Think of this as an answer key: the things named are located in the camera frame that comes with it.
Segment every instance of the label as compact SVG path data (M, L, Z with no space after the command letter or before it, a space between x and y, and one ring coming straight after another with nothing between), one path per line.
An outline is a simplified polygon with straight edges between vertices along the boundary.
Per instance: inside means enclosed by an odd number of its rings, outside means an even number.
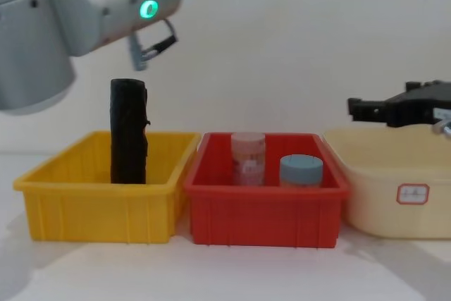
M429 198L429 186L424 183L404 183L397 189L398 204L425 204Z
M433 115L435 119L438 120L448 120L451 119L451 109L437 109L433 110Z

